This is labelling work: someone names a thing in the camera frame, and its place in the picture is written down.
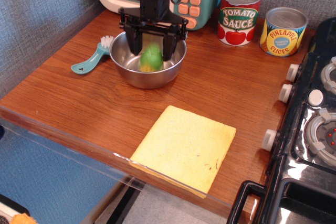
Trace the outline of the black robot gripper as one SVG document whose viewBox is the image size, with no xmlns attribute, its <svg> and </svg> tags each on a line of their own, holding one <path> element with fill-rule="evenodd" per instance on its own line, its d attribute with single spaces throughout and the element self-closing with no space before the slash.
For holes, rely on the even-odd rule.
<svg viewBox="0 0 336 224">
<path fill-rule="evenodd" d="M 140 0 L 139 7 L 119 8 L 120 27 L 134 55 L 142 50 L 143 34 L 163 37 L 163 61 L 169 61 L 177 42 L 187 38 L 188 21 L 172 13 L 169 5 L 170 0 Z"/>
</svg>

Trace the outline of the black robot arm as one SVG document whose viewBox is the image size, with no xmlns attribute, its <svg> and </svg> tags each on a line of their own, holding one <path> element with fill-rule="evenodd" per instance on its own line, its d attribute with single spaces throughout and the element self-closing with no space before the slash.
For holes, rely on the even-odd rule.
<svg viewBox="0 0 336 224">
<path fill-rule="evenodd" d="M 126 34 L 132 53 L 142 50 L 142 35 L 151 34 L 163 38 L 163 60 L 169 61 L 175 52 L 177 42 L 187 38 L 188 20 L 170 11 L 174 0 L 140 0 L 138 8 L 123 8 L 120 14 L 120 28 Z"/>
</svg>

